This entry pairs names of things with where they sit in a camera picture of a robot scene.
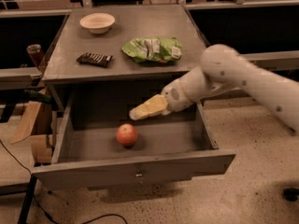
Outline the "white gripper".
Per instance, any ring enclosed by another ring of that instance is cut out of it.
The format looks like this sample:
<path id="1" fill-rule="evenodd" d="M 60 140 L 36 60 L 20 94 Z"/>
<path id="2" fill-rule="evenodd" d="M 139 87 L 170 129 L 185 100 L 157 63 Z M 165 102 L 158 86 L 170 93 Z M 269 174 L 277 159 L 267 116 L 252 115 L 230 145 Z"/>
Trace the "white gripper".
<path id="1" fill-rule="evenodd" d="M 167 84 L 161 91 L 148 99 L 143 104 L 133 108 L 129 112 L 132 120 L 146 119 L 148 117 L 164 113 L 173 113 L 182 111 L 193 104 L 178 79 Z"/>

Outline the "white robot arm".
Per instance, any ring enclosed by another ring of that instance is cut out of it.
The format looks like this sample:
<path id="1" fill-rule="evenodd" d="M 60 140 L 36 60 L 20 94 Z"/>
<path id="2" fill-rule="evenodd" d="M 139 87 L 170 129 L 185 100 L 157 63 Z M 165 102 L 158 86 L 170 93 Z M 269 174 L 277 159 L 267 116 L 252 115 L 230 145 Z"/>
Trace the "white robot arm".
<path id="1" fill-rule="evenodd" d="M 235 49 L 208 47 L 199 65 L 129 112 L 133 120 L 179 112 L 208 97 L 239 88 L 299 132 L 299 84 L 249 62 Z"/>

